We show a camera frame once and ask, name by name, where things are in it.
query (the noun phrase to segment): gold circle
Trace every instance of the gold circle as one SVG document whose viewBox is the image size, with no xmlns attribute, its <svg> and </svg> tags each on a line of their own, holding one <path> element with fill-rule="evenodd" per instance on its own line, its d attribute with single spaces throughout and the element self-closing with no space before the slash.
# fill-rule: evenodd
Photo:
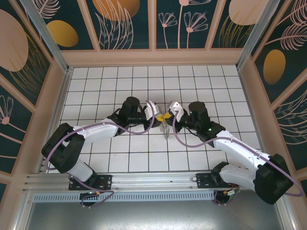
<svg viewBox="0 0 307 230">
<path fill-rule="evenodd" d="M 74 28 L 61 20 L 54 20 L 47 24 L 56 43 L 64 47 L 72 47 L 78 43 L 78 35 Z"/>
<path fill-rule="evenodd" d="M 124 9 L 128 11 L 131 18 L 139 11 L 140 0 L 93 0 L 94 6 L 102 16 L 112 21 L 123 21 L 126 17 L 117 2 L 123 11 Z"/>
<path fill-rule="evenodd" d="M 283 75 L 286 66 L 286 58 L 282 51 L 278 49 L 271 50 L 264 60 L 263 75 L 265 81 L 270 84 L 276 84 Z"/>
<path fill-rule="evenodd" d="M 229 17 L 238 25 L 253 25 L 258 21 L 267 0 L 231 0 Z"/>
<path fill-rule="evenodd" d="M 8 71 L 20 71 L 28 60 L 27 34 L 9 13 L 0 10 L 0 66 Z"/>
</svg>

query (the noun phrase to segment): metal bracket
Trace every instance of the metal bracket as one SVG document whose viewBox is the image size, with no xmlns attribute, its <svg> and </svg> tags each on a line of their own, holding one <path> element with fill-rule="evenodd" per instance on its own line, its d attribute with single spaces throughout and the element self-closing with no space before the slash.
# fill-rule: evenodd
<svg viewBox="0 0 307 230">
<path fill-rule="evenodd" d="M 92 186 L 92 188 L 100 190 L 111 190 L 111 185 L 112 185 L 112 175 L 98 175 L 95 180 L 95 184 Z M 82 191 L 89 189 L 80 185 L 73 177 L 69 177 L 68 190 Z"/>
<path fill-rule="evenodd" d="M 231 188 L 232 183 L 221 182 L 217 185 L 214 180 L 211 178 L 211 173 L 198 173 L 196 174 L 196 182 L 198 188 Z"/>
</svg>

